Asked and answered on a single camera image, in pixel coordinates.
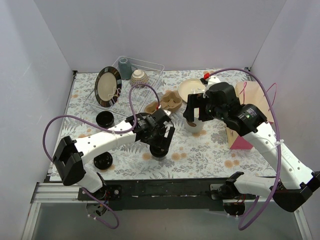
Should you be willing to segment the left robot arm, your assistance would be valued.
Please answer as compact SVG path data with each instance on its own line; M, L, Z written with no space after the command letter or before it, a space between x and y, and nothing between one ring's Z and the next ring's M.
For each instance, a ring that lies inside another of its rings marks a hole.
M117 125L91 136L60 140L52 157L64 186L78 185L89 191L95 200L106 196L101 176L86 164L94 158L122 145L142 142L149 145L150 153L164 158L170 148L175 128L171 112L159 108L153 114L138 113Z

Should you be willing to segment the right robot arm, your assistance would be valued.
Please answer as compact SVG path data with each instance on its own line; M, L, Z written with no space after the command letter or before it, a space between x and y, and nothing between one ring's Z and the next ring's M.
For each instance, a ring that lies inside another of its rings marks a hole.
M305 166L278 140L267 117L253 104L242 104L227 82L210 86L204 93L189 94L183 117L192 122L194 110L202 122L218 119L237 132L279 173L279 179L246 176L236 172L218 189L215 196L237 199L241 195L272 196L283 210L294 212L320 187L320 173Z

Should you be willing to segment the black takeout coffee cup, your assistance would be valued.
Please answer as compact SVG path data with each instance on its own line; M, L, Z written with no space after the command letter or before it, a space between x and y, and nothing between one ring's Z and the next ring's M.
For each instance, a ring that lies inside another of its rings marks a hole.
M96 118L96 123L99 127L108 129L115 125L115 118L112 112L110 111L102 111L100 112Z

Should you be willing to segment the pink paper gift bag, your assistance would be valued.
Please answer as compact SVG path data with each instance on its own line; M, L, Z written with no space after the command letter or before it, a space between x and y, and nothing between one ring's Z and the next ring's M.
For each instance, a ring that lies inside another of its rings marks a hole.
M269 104L260 85L256 81L238 82L235 85L235 93L241 104L253 104L257 106L267 117L267 120L273 124ZM253 145L230 128L226 127L227 142L230 150L251 150Z

